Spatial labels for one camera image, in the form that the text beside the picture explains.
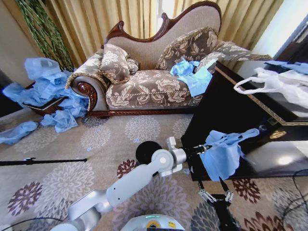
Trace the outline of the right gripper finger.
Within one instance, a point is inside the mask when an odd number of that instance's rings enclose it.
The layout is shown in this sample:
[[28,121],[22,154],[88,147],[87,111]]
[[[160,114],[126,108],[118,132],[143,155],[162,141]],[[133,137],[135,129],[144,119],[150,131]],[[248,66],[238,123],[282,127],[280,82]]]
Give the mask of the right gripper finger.
[[227,184],[223,181],[223,179],[221,177],[219,177],[220,180],[220,184],[225,192],[225,201],[226,202],[231,202],[233,200],[233,192],[231,192],[227,186]]
[[216,199],[210,194],[208,193],[204,186],[203,183],[201,181],[198,181],[198,186],[199,186],[199,195],[208,203],[214,203],[216,202]]

